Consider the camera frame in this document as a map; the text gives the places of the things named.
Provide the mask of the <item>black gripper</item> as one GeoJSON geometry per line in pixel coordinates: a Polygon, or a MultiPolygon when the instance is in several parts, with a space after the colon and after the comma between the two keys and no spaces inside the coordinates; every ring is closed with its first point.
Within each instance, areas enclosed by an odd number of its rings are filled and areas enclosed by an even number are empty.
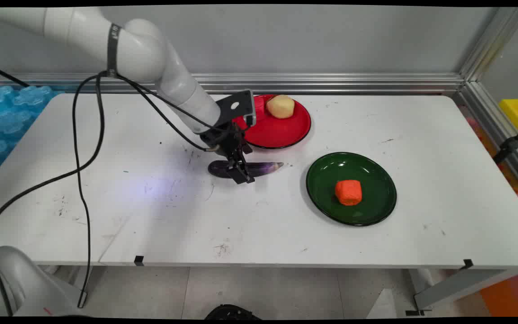
{"type": "Polygon", "coordinates": [[[228,160],[227,174],[236,184],[255,182],[249,174],[245,158],[246,154],[253,152],[245,139],[245,130],[229,122],[201,133],[200,139],[228,160]]]}

